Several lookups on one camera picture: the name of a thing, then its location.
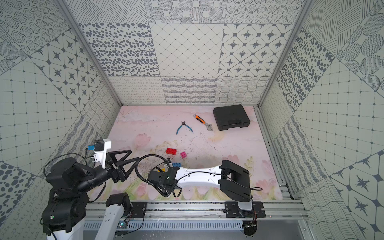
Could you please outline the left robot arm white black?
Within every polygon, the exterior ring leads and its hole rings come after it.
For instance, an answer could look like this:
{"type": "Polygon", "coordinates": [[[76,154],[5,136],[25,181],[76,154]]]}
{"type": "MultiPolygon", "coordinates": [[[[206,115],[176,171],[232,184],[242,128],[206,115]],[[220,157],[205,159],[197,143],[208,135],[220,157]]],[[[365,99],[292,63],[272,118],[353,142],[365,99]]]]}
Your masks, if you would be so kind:
{"type": "Polygon", "coordinates": [[[139,158],[130,159],[130,150],[107,153],[106,165],[95,168],[80,164],[67,157],[53,165],[46,175],[52,186],[48,205],[43,210],[40,224],[49,240],[81,240],[84,234],[88,192],[105,186],[109,179],[114,183],[127,180],[139,158]]]}

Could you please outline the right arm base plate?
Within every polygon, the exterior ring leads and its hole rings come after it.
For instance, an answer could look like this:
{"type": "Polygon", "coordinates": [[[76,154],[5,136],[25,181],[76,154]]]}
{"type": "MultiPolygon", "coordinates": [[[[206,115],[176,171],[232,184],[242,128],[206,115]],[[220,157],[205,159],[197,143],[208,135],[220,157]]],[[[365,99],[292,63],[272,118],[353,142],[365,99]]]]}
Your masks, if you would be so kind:
{"type": "Polygon", "coordinates": [[[239,203],[239,202],[225,202],[224,213],[227,218],[265,218],[266,212],[262,202],[239,203]]]}

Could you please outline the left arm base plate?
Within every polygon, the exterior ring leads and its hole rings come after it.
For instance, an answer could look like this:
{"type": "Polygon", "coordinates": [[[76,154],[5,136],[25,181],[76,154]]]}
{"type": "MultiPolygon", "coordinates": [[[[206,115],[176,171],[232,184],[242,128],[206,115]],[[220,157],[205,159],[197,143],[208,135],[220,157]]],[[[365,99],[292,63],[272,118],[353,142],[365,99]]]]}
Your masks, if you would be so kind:
{"type": "Polygon", "coordinates": [[[129,204],[123,204],[123,218],[144,218],[147,204],[147,202],[130,202],[129,204]]]}

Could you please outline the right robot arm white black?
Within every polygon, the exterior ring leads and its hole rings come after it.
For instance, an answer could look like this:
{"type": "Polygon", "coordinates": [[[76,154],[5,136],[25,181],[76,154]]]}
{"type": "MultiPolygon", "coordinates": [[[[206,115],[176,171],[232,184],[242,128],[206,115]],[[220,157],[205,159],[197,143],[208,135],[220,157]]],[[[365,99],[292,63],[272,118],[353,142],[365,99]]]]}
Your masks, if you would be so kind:
{"type": "Polygon", "coordinates": [[[220,166],[205,169],[170,167],[165,172],[152,170],[148,175],[148,184],[165,197],[176,189],[187,187],[216,188],[237,202],[240,210],[249,213],[253,211],[252,191],[262,190],[250,187],[250,172],[229,160],[223,160],[220,166]]]}

